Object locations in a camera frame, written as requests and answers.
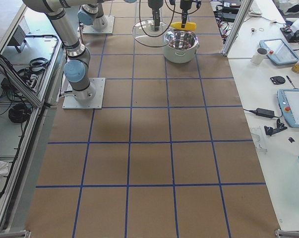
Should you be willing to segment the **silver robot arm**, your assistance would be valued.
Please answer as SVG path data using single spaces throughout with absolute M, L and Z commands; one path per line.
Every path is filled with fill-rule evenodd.
M 78 12 L 78 19 L 84 25 L 100 25 L 101 28 L 104 28 L 107 25 L 107 19 L 104 17 L 102 0 L 99 0 L 97 3 L 84 4 L 80 7 Z M 149 0 L 149 8 L 152 10 L 153 23 L 151 27 L 154 32 L 158 32 L 162 23 L 160 21 L 160 8 L 163 6 L 164 2 L 162 0 Z M 192 31 L 196 29 L 196 23 L 188 22 L 188 15 L 191 13 L 189 10 L 192 7 L 192 0 L 181 0 L 180 9 L 181 12 L 181 22 L 171 23 L 171 27 L 178 30 L 188 30 Z
M 79 19 L 85 25 L 100 24 L 104 20 L 103 0 L 25 0 L 30 9 L 44 13 L 61 39 L 69 62 L 64 65 L 63 72 L 72 87 L 76 100 L 90 100 L 96 95 L 96 88 L 88 77 L 90 52 L 80 42 L 77 33 L 72 28 L 66 8 L 81 6 Z

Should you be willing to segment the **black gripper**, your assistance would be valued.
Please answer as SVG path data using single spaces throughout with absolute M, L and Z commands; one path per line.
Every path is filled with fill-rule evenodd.
M 154 20 L 154 31 L 158 31 L 160 27 L 160 8 L 163 6 L 163 0 L 148 0 L 148 6 L 152 10 Z
M 191 9 L 192 0 L 180 0 L 181 28 L 184 29 L 187 21 L 188 11 Z

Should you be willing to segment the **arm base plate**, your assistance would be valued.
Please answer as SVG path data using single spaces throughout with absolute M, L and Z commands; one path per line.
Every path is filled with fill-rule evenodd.
M 100 18 L 96 18 L 92 25 L 84 25 L 83 34 L 112 34 L 114 29 L 114 22 L 115 17 L 113 15 L 103 15 Z
M 84 91 L 75 91 L 69 84 L 62 108 L 65 110 L 101 109 L 103 105 L 105 78 L 89 78 L 90 85 Z

